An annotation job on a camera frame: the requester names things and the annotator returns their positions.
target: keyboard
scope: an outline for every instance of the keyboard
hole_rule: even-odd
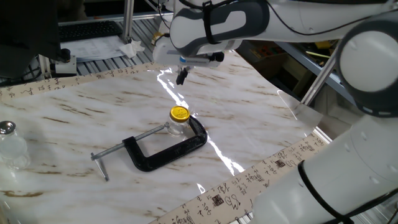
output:
[[[58,27],[61,42],[119,35],[122,29],[114,21],[88,22]]]

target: bottle cap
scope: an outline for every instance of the bottle cap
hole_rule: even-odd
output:
[[[12,121],[0,122],[0,134],[11,134],[14,132],[17,125]]]
[[[173,106],[170,110],[170,118],[176,122],[186,122],[189,119],[189,110],[183,106]]]

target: table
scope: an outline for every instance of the table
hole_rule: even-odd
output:
[[[0,164],[0,200],[21,223],[149,223],[312,132],[321,115],[262,78],[238,54],[216,69],[195,68],[183,86],[176,68],[108,78],[0,103],[0,118],[25,134],[32,163]],[[153,172],[125,149],[95,154],[167,121],[182,105],[208,142]],[[181,141],[166,131],[139,143],[148,154]]]

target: marble tabletop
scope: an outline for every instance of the marble tabletop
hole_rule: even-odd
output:
[[[176,68],[108,78],[0,103],[1,120],[24,133],[32,162],[0,164],[0,200],[21,223],[149,223],[313,131],[321,115],[269,83],[238,54],[215,69],[194,68],[183,86]],[[189,108],[208,131],[195,152],[152,172],[127,151],[101,152]],[[166,131],[139,141],[146,154],[182,138]]]

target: paper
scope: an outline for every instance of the paper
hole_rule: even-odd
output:
[[[141,47],[141,41],[132,40],[130,44],[121,46],[120,50],[127,55],[127,57],[132,58],[137,55],[137,52],[143,52],[145,47]]]
[[[0,102],[6,102],[15,98],[45,93],[48,91],[60,90],[63,88],[76,86],[82,83],[92,82],[99,79],[124,77],[138,72],[143,72],[147,70],[160,70],[164,68],[166,68],[166,65],[159,65],[155,62],[150,62],[142,65],[99,72],[96,74],[66,78],[51,78],[48,80],[31,82],[17,86],[4,87],[0,88]]]
[[[88,62],[123,56],[119,49],[123,45],[118,36],[111,36],[65,42],[61,43],[61,48],[69,49],[78,62]]]
[[[254,199],[259,193],[326,145],[321,137],[310,134],[150,224],[231,223],[235,218],[251,212]]]

